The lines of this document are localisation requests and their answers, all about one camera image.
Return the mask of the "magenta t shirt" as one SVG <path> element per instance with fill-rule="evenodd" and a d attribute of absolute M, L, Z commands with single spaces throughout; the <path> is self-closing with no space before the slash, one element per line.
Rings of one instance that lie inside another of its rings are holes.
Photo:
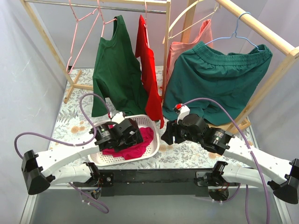
<path fill-rule="evenodd" d="M 112 155 L 113 157 L 123 157 L 125 160 L 131 160 L 141 157 L 146 147 L 152 142 L 154 138 L 154 131 L 150 127 L 140 128 L 143 142 L 129 148 L 116 152 L 114 149 L 105 149 L 102 151 L 103 155 Z"/>

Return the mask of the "pink wire hanger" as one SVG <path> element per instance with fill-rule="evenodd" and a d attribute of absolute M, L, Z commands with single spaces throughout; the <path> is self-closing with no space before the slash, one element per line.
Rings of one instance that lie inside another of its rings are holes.
<path fill-rule="evenodd" d="M 66 71 L 70 74 L 76 67 L 78 60 L 81 57 L 82 51 L 86 46 L 86 42 L 97 23 L 101 10 L 99 5 L 92 8 L 86 14 L 78 14 L 77 7 L 72 0 L 68 1 L 72 15 L 75 19 L 75 27 L 72 36 L 69 58 L 67 60 Z"/>

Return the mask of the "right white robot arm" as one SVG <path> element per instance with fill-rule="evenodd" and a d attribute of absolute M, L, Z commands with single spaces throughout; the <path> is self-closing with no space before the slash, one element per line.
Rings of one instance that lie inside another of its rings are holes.
<path fill-rule="evenodd" d="M 178 121 L 168 121 L 161 139 L 168 145 L 184 141 L 198 143 L 205 150 L 235 159 L 250 168 L 217 164 L 211 174 L 212 182 L 239 182 L 256 187 L 270 187 L 273 194 L 290 204 L 299 202 L 299 160 L 280 159 L 255 147 L 247 148 L 245 142 L 233 134 L 208 124 L 198 115 L 189 114 Z"/>

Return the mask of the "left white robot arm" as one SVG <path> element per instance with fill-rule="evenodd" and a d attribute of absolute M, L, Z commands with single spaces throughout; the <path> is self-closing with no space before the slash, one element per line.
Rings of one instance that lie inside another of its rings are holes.
<path fill-rule="evenodd" d="M 105 149 L 121 151 L 143 142 L 135 120 L 125 118 L 120 123 L 108 121 L 92 128 L 82 136 L 83 145 L 65 146 L 35 153 L 27 151 L 22 159 L 21 171 L 29 195 L 47 190 L 51 185 L 79 182 L 85 186 L 100 185 L 103 175 L 92 162 L 73 167 L 71 162 Z"/>

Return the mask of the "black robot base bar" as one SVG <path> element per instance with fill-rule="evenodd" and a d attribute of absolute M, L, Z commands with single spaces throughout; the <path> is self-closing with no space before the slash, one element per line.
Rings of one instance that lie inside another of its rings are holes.
<path fill-rule="evenodd" d="M 237 183 L 212 180 L 211 168 L 190 169 L 104 169 L 89 182 L 75 181 L 76 187 L 99 187 L 101 196 L 190 195 L 226 201 L 229 187 Z"/>

